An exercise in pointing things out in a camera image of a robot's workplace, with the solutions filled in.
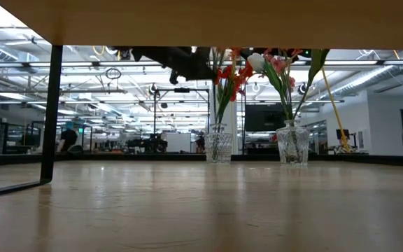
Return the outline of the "embossed glass vase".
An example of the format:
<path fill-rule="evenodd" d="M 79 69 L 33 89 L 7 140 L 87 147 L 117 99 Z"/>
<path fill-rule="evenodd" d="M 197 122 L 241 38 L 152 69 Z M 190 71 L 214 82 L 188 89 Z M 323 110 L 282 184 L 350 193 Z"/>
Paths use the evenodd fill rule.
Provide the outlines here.
<path fill-rule="evenodd" d="M 297 120 L 285 120 L 285 127 L 276 130 L 279 157 L 282 165 L 307 166 L 310 131 Z"/>

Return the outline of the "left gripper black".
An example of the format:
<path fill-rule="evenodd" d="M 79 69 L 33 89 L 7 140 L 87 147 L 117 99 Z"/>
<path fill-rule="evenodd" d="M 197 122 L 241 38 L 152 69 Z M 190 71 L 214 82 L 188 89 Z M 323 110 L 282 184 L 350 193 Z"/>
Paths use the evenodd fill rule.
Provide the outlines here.
<path fill-rule="evenodd" d="M 216 77 L 214 70 L 208 66 L 210 47 L 197 47 L 192 52 L 191 47 L 172 47 L 169 63 L 172 69 L 169 77 L 171 84 L 178 84 L 179 76 L 187 81 L 213 80 Z"/>

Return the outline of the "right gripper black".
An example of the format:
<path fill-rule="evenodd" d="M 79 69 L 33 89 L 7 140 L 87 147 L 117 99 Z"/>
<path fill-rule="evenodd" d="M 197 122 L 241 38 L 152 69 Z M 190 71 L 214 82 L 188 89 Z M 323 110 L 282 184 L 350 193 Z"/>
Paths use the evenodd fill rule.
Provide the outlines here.
<path fill-rule="evenodd" d="M 265 54 L 284 57 L 305 57 L 311 58 L 311 49 L 281 49 L 281 48 L 243 48 L 240 51 L 242 58 L 248 58 L 253 53 Z"/>

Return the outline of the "diamond-cut glass vase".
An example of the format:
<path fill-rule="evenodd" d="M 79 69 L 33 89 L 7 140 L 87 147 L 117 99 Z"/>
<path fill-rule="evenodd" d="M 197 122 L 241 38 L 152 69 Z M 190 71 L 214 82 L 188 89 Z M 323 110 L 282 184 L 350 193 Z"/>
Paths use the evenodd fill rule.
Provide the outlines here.
<path fill-rule="evenodd" d="M 206 161 L 209 163 L 230 163 L 232 155 L 232 134 L 225 132 L 225 124 L 212 124 L 205 136 Z"/>

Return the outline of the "person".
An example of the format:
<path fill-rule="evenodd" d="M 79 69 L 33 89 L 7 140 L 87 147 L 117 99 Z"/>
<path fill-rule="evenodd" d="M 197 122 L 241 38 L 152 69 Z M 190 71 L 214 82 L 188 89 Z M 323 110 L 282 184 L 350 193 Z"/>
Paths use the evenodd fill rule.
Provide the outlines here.
<path fill-rule="evenodd" d="M 58 151 L 65 153 L 70 147 L 72 147 L 77 141 L 78 135 L 73 129 L 73 123 L 67 122 L 65 124 L 65 130 L 61 133 L 60 143 Z"/>
<path fill-rule="evenodd" d="M 348 139 L 346 136 L 339 137 L 339 145 L 334 147 L 334 154 L 353 154 L 357 153 L 357 148 L 352 147 L 348 144 Z"/>

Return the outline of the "wooden shelf with black legs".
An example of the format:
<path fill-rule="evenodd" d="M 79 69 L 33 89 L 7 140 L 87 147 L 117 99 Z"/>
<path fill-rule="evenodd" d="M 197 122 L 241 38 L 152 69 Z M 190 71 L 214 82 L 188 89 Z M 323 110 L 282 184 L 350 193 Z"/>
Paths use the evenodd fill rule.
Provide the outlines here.
<path fill-rule="evenodd" d="M 0 7 L 52 46 L 39 185 L 53 175 L 65 45 L 403 50 L 403 0 L 0 0 Z"/>

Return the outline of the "black frame station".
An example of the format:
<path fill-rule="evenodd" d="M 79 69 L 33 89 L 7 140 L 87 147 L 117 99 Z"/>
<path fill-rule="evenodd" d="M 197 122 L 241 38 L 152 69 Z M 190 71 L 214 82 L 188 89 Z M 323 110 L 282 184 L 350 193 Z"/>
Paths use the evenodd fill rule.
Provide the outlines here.
<path fill-rule="evenodd" d="M 207 99 L 204 98 L 204 101 L 207 103 L 207 123 L 209 124 L 211 122 L 210 119 L 210 105 L 211 105 L 211 98 L 209 96 L 209 89 L 199 89 L 199 88 L 188 88 L 188 87 L 176 87 L 173 89 L 155 89 L 155 92 L 153 94 L 153 134 L 157 134 L 157 129 L 156 129 L 156 121 L 157 121 L 157 93 L 163 91 L 163 94 L 160 96 L 161 98 L 164 98 L 168 92 L 174 92 L 174 93 L 189 93 L 189 92 L 196 92 L 198 95 L 201 96 L 201 98 L 204 98 L 200 92 L 206 92 L 207 93 Z"/>

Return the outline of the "black wall monitor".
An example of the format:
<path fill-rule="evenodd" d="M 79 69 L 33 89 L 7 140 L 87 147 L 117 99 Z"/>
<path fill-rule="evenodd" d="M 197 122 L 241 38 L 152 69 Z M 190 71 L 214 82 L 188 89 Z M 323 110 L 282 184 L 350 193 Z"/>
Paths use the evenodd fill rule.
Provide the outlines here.
<path fill-rule="evenodd" d="M 270 132 L 285 127 L 286 116 L 281 104 L 246 105 L 245 124 L 247 132 Z"/>

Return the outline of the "pink and white flowers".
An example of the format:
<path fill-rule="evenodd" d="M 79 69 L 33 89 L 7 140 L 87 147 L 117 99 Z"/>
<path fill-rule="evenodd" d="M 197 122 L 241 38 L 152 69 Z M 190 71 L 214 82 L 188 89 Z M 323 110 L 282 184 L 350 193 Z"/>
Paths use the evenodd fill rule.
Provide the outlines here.
<path fill-rule="evenodd" d="M 263 55 L 253 53 L 248 57 L 253 71 L 266 76 L 269 83 L 279 94 L 280 103 L 288 120 L 294 118 L 292 109 L 292 91 L 295 80 L 290 76 L 291 58 L 273 56 L 268 53 Z"/>

